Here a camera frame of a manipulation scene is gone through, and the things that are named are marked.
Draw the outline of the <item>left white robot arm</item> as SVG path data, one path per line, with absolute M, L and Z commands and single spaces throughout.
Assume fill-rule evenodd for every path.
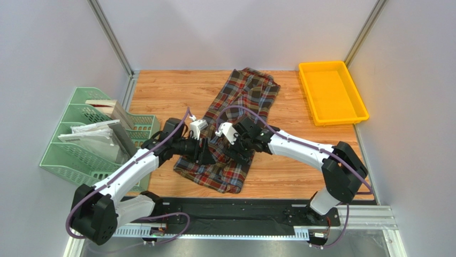
M 66 219 L 67 233 L 73 238 L 87 238 L 103 245 L 120 226 L 153 214 L 155 206 L 162 203 L 156 194 L 143 191 L 129 200 L 124 200 L 124 196 L 175 155 L 196 164 L 214 164 L 208 139 L 201 137 L 207 126 L 206 120 L 195 116 L 191 116 L 189 125 L 182 119 L 169 118 L 163 129 L 145 141 L 117 171 L 93 186 L 80 185 Z

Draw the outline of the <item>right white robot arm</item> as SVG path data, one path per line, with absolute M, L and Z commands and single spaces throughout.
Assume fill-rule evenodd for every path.
M 258 124 L 247 116 L 235 123 L 220 124 L 215 134 L 227 139 L 225 154 L 238 164 L 247 164 L 250 153 L 258 152 L 285 156 L 320 171 L 325 185 L 311 197 L 304 212 L 312 225 L 326 222 L 328 213 L 338 204 L 351 203 L 366 183 L 366 166 L 342 141 L 335 146 L 308 141 L 266 122 Z

